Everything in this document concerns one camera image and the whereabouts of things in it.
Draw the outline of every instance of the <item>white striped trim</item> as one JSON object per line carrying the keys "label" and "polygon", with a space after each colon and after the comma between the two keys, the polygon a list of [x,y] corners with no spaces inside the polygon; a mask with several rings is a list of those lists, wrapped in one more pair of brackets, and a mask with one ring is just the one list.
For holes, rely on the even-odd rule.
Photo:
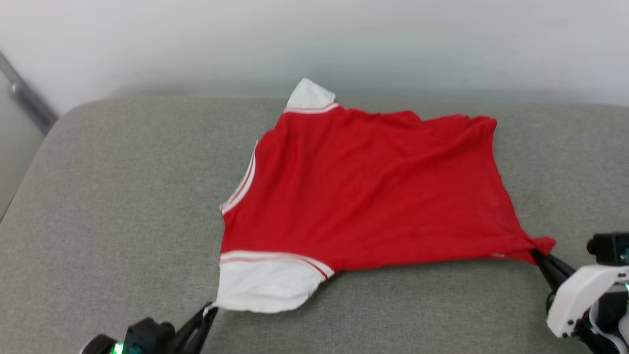
{"label": "white striped trim", "polygon": [[220,263],[230,261],[267,261],[267,260],[293,259],[305,261],[319,268],[325,275],[330,278],[334,275],[334,271],[327,264],[320,262],[314,258],[301,256],[296,253],[288,252],[261,252],[261,251],[229,251],[221,254]]}
{"label": "white striped trim", "polygon": [[249,167],[247,168],[247,172],[243,177],[242,181],[238,185],[238,188],[234,191],[234,193],[230,196],[230,198],[223,204],[221,204],[220,209],[221,213],[225,215],[231,209],[233,209],[242,198],[245,197],[249,188],[251,188],[251,184],[253,183],[253,176],[255,175],[255,148],[258,146],[258,142],[255,142],[255,146],[253,147],[253,154],[251,154],[251,160],[249,161]]}
{"label": "white striped trim", "polygon": [[334,102],[321,108],[286,107],[284,109],[284,113],[319,114],[319,113],[325,113],[325,112],[331,111],[336,107],[338,107],[338,103],[334,103]]}

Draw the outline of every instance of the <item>red fabric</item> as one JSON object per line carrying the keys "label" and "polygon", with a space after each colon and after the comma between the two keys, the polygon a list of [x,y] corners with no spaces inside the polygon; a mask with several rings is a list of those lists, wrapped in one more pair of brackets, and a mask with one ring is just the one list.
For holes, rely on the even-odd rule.
{"label": "red fabric", "polygon": [[492,152],[496,121],[425,122],[342,107],[283,114],[255,149],[222,252],[314,258],[335,271],[466,258],[533,263],[555,240],[520,227]]}

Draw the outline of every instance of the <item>garment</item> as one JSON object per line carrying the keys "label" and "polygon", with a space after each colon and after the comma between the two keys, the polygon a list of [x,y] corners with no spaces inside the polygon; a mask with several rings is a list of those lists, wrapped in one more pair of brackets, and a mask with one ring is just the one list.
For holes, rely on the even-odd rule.
{"label": "garment", "polygon": [[307,79],[295,93],[306,106],[284,110],[221,206],[218,306],[286,311],[341,270],[550,252],[503,187],[494,119],[346,109]]}

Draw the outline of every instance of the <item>green led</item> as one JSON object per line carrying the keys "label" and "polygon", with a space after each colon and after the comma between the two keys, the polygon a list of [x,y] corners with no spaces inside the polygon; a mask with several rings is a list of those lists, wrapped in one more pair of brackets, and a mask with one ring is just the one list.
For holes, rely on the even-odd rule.
{"label": "green led", "polygon": [[116,343],[116,345],[114,345],[114,350],[111,352],[111,354],[122,354],[122,349],[124,347],[125,347],[124,344]]}

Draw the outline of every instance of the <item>gray fabric surface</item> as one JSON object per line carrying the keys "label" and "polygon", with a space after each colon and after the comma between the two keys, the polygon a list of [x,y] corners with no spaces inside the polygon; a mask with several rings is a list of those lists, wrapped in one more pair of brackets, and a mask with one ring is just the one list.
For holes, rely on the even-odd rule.
{"label": "gray fabric surface", "polygon": [[[343,100],[499,120],[496,160],[524,229],[592,263],[592,233],[629,229],[629,108]],[[0,343],[75,353],[144,316],[182,324],[218,285],[218,205],[283,100],[139,98],[71,111],[0,224]],[[545,324],[538,270],[484,260],[344,273],[296,311],[220,311],[206,353],[587,353]]]}

